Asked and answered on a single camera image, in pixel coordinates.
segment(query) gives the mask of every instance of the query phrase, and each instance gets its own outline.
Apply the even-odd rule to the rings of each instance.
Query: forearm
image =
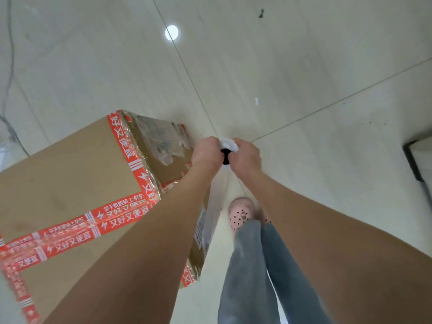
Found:
[[[46,323],[169,323],[200,206],[216,171],[194,165],[86,272]]]
[[[428,256],[287,189],[262,172],[243,181],[339,322],[386,322],[404,315],[425,319],[424,306],[432,301]],[[398,312],[407,308],[408,296],[413,295],[421,295],[422,300],[411,310]]]

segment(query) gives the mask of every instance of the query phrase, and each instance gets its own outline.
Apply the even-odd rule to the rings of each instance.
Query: jeans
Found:
[[[273,224],[247,222],[235,235],[218,323],[279,324],[275,291],[289,324],[332,323]]]

